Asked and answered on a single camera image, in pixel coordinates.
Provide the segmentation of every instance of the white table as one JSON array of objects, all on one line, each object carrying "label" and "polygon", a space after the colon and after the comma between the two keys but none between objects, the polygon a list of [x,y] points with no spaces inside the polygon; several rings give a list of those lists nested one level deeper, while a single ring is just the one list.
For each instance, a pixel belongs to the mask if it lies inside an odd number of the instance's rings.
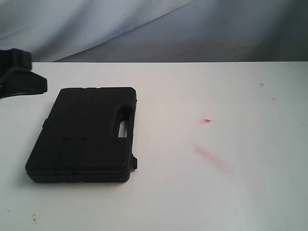
[{"label": "white table", "polygon": [[[47,93],[0,100],[2,231],[307,230],[308,63],[33,71]],[[25,164],[59,90],[113,86],[138,96],[129,181],[33,183]]]}]

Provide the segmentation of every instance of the black object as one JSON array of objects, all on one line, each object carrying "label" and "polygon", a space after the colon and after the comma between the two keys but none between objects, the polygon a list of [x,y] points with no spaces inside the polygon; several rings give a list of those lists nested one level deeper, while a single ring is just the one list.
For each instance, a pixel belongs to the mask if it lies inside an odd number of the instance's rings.
[{"label": "black object", "polygon": [[47,80],[31,69],[31,53],[18,49],[0,50],[0,99],[46,92]]},{"label": "black object", "polygon": [[[62,89],[26,164],[34,182],[124,182],[137,104],[133,88]],[[127,137],[119,125],[127,121]]]}]

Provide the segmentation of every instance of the red mark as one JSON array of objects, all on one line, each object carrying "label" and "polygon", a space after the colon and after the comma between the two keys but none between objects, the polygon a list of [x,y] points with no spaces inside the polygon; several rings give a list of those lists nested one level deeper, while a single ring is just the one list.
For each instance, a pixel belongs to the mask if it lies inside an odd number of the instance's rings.
[{"label": "red mark", "polygon": [[206,159],[210,161],[210,164],[214,165],[216,168],[225,173],[233,173],[232,167],[230,167],[225,161],[219,159],[219,157],[211,154],[196,144],[193,144],[193,146],[195,147],[194,151],[196,153],[202,154]]},{"label": "red mark", "polygon": [[209,123],[209,122],[212,122],[212,120],[210,120],[210,119],[202,119],[201,120],[201,123],[203,123],[203,124],[206,124],[206,123]]}]

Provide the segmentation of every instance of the red stain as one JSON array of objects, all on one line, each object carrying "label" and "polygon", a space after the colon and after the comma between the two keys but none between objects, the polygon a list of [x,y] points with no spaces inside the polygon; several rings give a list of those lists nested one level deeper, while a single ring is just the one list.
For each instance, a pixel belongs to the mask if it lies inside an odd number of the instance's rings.
[{"label": "red stain", "polygon": [[204,150],[200,146],[193,144],[195,147],[195,152],[202,154],[207,160],[210,161],[210,164],[218,168],[219,170],[225,172],[225,173],[233,173],[233,169],[231,166],[228,165],[225,161],[221,160],[219,157],[215,156],[214,154],[211,154],[210,152]]},{"label": "red stain", "polygon": [[202,119],[201,122],[203,124],[206,124],[206,123],[212,122],[212,120],[210,120],[210,119]]}]

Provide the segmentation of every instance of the black plastic case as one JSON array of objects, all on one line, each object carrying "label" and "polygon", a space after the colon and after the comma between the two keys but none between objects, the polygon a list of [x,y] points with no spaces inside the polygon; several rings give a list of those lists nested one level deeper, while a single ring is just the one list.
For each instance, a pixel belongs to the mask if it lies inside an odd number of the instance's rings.
[{"label": "black plastic case", "polygon": [[[34,182],[125,182],[137,104],[133,88],[62,89],[26,164]],[[128,121],[127,137],[119,124]]]}]

